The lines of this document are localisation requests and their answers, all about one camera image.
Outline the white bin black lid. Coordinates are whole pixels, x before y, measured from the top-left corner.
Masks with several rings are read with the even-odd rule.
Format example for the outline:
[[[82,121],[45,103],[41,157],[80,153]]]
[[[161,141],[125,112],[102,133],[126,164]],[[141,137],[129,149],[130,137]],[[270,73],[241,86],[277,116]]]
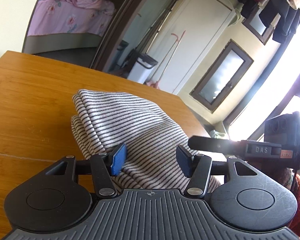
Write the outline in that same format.
[[[129,72],[127,79],[143,84],[157,64],[157,60],[153,59],[148,54],[140,54],[134,63],[132,70]]]

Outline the dark bin behind door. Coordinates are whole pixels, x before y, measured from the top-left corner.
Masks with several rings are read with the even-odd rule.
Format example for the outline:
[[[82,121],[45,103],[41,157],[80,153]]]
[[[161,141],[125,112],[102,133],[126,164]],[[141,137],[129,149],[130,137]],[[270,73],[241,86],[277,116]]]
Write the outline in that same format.
[[[109,69],[111,72],[113,72],[113,71],[118,70],[118,69],[121,68],[121,66],[122,66],[122,59],[121,59],[121,57],[122,57],[125,49],[128,47],[128,45],[129,45],[129,43],[126,42],[126,41],[124,41],[124,40],[122,40],[120,42],[120,44],[119,44],[119,46],[118,46],[118,48],[116,50],[116,53],[115,53],[115,55],[113,57],[113,61],[111,63],[111,67]]]

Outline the pink floral bed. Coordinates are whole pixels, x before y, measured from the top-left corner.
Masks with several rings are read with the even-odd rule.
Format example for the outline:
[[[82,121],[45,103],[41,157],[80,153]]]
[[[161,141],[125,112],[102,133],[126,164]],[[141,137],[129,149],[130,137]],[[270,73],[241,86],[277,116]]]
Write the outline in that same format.
[[[115,11],[109,0],[38,0],[23,52],[96,47]]]

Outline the white door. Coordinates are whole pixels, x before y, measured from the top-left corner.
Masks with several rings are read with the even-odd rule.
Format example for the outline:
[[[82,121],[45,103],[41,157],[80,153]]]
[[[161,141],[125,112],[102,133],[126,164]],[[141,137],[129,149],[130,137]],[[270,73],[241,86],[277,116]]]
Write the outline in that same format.
[[[159,88],[171,94],[178,94],[222,32],[229,26],[235,14],[228,0],[179,0],[148,50],[149,55],[160,64],[176,40],[171,33],[181,37],[186,30],[159,83]],[[169,57],[153,77],[154,81],[160,77]]]

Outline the dark framed window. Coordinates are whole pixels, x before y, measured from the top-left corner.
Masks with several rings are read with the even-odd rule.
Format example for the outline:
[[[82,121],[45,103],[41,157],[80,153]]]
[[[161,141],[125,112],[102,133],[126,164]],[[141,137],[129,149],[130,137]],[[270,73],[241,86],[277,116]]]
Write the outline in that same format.
[[[214,112],[238,84],[253,59],[235,41],[230,40],[190,93],[195,100]]]

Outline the upper small window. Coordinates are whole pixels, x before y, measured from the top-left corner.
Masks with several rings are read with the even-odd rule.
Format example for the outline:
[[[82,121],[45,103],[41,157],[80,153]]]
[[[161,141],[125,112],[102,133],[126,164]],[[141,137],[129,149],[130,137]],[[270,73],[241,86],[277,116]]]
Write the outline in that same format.
[[[274,27],[272,25],[270,25],[269,27],[264,26],[259,18],[259,14],[261,11],[262,8],[256,7],[250,14],[250,16],[242,21],[242,24],[251,33],[253,33],[263,45],[265,45],[273,34]]]

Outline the striped grey white sweater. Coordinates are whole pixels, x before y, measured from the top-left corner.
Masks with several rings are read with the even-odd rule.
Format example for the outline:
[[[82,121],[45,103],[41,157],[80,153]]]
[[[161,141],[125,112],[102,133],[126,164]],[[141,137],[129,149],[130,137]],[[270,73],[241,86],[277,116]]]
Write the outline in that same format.
[[[127,157],[119,175],[112,177],[123,189],[180,189],[189,179],[175,157],[177,146],[187,147],[188,136],[156,103],[129,93],[81,89],[73,97],[74,138],[85,159],[109,153],[120,143]]]

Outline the red knit sleeve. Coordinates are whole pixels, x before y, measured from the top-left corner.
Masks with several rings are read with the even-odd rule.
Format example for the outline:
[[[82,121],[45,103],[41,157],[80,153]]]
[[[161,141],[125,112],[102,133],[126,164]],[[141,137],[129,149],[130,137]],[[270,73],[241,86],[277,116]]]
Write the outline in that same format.
[[[300,237],[300,176],[294,177],[290,168],[284,168],[280,172],[279,183],[287,189],[292,190],[298,202],[297,212],[289,226],[289,228]]]

